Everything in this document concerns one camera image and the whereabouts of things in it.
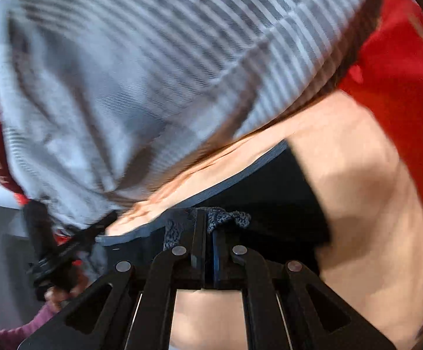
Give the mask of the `person's left hand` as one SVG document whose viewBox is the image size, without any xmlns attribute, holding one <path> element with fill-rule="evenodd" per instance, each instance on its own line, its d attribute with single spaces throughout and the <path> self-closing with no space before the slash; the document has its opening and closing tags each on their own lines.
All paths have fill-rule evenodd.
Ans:
<svg viewBox="0 0 423 350">
<path fill-rule="evenodd" d="M 70 290 L 70 292 L 67 292 L 61 288 L 58 287 L 50 287 L 45 292 L 45 299 L 46 303 L 49 306 L 50 310 L 56 314 L 61 311 L 62 306 L 65 302 L 68 302 L 69 300 L 72 300 L 79 296 L 89 285 L 89 279 L 88 277 L 83 273 L 80 267 L 76 266 L 76 276 L 77 276 L 77 283 L 76 285 Z"/>
</svg>

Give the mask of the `maroon sleeve forearm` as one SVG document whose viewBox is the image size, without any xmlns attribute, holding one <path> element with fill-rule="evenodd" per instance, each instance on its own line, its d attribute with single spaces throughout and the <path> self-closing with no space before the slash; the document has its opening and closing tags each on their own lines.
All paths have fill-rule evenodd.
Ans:
<svg viewBox="0 0 423 350">
<path fill-rule="evenodd" d="M 0 345 L 3 349 L 18 349 L 25 339 L 34 334 L 56 314 L 55 308 L 49 302 L 45 303 L 29 323 L 10 330 L 0 330 Z"/>
</svg>

